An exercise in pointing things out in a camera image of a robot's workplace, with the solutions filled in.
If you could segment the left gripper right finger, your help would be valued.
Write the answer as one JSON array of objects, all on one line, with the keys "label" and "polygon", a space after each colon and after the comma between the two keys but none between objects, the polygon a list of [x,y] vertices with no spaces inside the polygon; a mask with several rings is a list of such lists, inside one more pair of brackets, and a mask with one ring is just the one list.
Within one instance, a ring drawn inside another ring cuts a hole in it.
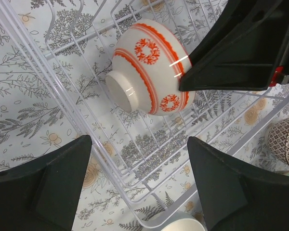
[{"label": "left gripper right finger", "polygon": [[189,159],[210,231],[289,231],[289,176],[225,154],[197,137]]}]

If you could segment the brown geometric patterned bowl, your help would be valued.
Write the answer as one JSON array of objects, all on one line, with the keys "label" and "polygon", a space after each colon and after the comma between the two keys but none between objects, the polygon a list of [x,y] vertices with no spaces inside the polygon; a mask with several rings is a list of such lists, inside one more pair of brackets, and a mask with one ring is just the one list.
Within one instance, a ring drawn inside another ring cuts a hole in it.
[{"label": "brown geometric patterned bowl", "polygon": [[269,126],[265,132],[264,141],[270,152],[289,166],[289,118]]}]

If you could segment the floral table mat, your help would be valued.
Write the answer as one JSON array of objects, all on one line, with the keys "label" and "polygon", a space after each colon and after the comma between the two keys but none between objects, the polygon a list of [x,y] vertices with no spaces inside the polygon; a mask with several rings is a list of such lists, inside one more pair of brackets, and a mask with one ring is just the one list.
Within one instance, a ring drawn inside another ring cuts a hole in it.
[{"label": "floral table mat", "polygon": [[224,0],[0,0],[0,171],[92,136],[75,231],[153,230],[177,211],[203,218],[187,152],[196,136],[267,170],[287,170],[264,143],[289,117],[289,84],[206,90],[168,116],[124,112],[105,85],[119,37],[140,19],[191,52]]}]

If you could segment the mint green bowl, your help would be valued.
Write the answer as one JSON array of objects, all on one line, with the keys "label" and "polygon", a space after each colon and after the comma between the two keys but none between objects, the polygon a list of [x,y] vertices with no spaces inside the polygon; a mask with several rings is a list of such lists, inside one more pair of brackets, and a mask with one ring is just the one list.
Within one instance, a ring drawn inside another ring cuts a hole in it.
[{"label": "mint green bowl", "polygon": [[161,226],[142,231],[206,231],[206,228],[190,214],[177,211]]}]

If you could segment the orange floral bowl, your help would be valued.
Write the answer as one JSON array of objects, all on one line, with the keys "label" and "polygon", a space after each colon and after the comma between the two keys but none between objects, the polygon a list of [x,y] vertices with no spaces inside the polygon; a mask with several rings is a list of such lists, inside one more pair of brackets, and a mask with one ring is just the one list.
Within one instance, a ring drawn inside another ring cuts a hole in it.
[{"label": "orange floral bowl", "polygon": [[125,112],[165,116],[193,103],[194,91],[179,91],[181,78],[191,67],[174,34],[154,20],[141,19],[118,40],[105,82]]}]

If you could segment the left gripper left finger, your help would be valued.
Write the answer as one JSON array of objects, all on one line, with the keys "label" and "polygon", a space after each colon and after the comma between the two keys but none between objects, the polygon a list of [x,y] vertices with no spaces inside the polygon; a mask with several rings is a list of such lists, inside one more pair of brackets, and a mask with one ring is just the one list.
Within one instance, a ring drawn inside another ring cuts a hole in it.
[{"label": "left gripper left finger", "polygon": [[72,230],[92,149],[89,135],[0,172],[0,231]]}]

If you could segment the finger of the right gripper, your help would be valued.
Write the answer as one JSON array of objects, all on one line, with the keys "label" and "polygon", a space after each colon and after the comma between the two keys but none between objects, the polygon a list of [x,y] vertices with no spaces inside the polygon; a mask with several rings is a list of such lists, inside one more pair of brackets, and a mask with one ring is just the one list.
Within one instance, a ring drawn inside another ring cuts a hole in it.
[{"label": "finger of the right gripper", "polygon": [[230,0],[189,58],[180,91],[288,84],[289,0]]}]

